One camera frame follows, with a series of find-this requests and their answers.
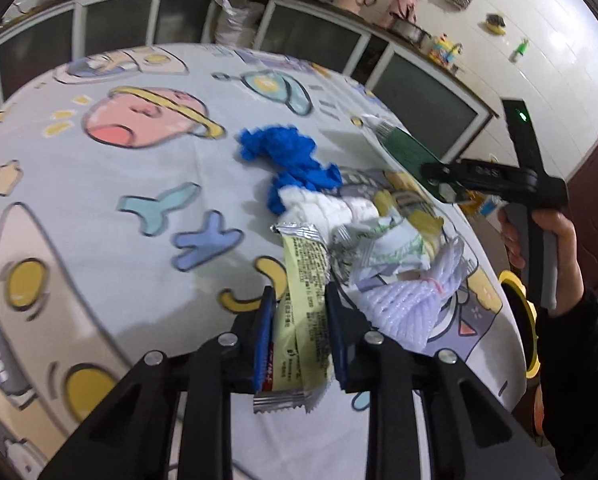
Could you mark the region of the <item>yellow wrapper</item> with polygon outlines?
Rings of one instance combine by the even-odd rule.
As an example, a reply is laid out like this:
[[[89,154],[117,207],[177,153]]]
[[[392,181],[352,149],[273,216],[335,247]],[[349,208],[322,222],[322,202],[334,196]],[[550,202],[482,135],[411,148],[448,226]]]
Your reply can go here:
[[[282,237],[287,288],[273,316],[267,386],[253,397],[253,411],[310,413],[333,376],[325,307],[328,251],[312,224],[282,222],[274,229]]]

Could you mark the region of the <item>white plastic bag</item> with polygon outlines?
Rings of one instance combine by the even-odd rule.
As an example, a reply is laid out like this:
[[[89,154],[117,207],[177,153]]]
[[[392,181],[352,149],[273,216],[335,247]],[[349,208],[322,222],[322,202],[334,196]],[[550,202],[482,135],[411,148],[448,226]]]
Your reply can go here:
[[[363,197],[340,198],[297,186],[281,188],[278,196],[285,207],[279,220],[312,224],[327,232],[331,232],[337,226],[379,217],[376,206]]]

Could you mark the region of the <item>dark green wrapper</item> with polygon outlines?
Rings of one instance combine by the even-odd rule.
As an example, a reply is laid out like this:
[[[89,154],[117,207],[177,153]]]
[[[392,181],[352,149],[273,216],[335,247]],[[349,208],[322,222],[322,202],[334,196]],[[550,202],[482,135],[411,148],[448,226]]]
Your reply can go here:
[[[421,173],[425,164],[440,164],[410,133],[374,115],[361,116],[364,138],[392,170],[407,172],[415,182],[444,204],[468,203],[468,191],[457,183],[429,180]]]

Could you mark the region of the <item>blue glove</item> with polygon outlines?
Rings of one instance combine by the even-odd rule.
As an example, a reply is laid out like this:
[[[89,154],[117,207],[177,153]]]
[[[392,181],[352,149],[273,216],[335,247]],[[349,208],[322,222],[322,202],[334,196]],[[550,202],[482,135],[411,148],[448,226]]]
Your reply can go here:
[[[244,129],[237,136],[241,158],[253,162],[266,159],[276,171],[267,193],[267,209],[280,216],[286,206],[279,197],[282,188],[304,188],[312,192],[341,188],[342,177],[335,164],[323,166],[314,157],[316,143],[294,126],[268,126]]]

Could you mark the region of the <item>white green wrapper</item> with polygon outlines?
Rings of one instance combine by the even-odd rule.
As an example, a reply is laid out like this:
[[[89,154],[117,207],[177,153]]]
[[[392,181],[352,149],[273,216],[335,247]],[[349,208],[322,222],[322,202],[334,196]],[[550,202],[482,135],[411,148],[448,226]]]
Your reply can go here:
[[[425,271],[442,245],[443,220],[424,211],[339,226],[331,238],[334,270],[343,284]]]

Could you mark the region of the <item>kitchen counter cabinets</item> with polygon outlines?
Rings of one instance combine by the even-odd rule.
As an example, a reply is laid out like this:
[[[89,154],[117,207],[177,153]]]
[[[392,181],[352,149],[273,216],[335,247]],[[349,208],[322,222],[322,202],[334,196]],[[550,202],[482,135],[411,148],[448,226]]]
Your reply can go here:
[[[0,105],[64,62],[151,44],[222,44],[306,60],[375,94],[438,157],[451,160],[497,118],[494,107],[416,39],[317,0],[53,0],[0,25]]]

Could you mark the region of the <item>yellow rimmed trash bin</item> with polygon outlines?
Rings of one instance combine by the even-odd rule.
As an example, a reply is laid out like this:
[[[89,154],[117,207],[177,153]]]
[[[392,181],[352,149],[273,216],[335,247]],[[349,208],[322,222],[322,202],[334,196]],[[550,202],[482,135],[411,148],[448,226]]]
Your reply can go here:
[[[538,360],[538,337],[535,331],[536,309],[527,299],[526,287],[512,271],[504,270],[498,276],[500,287],[512,309],[517,330],[521,339],[524,359],[526,360],[526,378],[533,379],[538,375],[541,363]]]

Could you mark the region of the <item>detergent bottles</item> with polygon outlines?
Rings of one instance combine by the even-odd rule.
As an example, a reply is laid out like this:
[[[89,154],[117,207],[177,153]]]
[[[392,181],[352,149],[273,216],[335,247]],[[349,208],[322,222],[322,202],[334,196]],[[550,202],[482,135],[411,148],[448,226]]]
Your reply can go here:
[[[463,44],[451,41],[447,34],[441,34],[433,38],[433,46],[428,52],[428,58],[440,66],[450,67],[462,51]]]

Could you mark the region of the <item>cartoon printed tablecloth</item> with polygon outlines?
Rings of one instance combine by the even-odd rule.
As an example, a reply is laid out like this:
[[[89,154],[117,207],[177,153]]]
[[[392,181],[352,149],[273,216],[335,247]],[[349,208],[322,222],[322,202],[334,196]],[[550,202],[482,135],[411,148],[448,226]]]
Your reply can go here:
[[[34,479],[150,350],[194,351],[287,295],[272,142],[331,185],[324,219],[395,196],[471,272],[427,352],[454,350],[512,408],[526,381],[512,311],[467,219],[393,171],[372,137],[392,107],[278,54],[166,44],[6,66],[0,103],[0,453]]]

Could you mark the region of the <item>steel pot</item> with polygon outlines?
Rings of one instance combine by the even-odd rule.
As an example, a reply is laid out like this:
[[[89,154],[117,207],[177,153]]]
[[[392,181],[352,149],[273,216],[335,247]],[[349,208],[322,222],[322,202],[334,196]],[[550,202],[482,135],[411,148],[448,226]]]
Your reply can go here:
[[[404,20],[404,18],[394,18],[391,25],[388,27],[389,32],[393,35],[397,35],[400,38],[407,41],[409,44],[413,44],[418,48],[424,43],[426,39],[430,39],[429,32],[422,29],[418,25]]]

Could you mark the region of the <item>pink thermos right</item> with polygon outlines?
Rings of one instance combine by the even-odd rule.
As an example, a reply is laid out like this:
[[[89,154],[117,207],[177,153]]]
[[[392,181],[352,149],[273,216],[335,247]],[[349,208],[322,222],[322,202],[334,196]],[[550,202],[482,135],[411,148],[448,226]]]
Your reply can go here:
[[[416,23],[416,6],[419,0],[391,0],[378,26],[388,29],[396,20]]]

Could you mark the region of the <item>white sack under counter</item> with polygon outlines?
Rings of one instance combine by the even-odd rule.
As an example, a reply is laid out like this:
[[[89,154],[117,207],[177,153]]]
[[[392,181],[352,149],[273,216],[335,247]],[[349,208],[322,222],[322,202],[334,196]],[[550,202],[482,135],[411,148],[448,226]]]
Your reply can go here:
[[[220,8],[214,29],[214,42],[223,47],[250,48],[255,42],[258,23],[265,5],[250,0],[214,0]]]

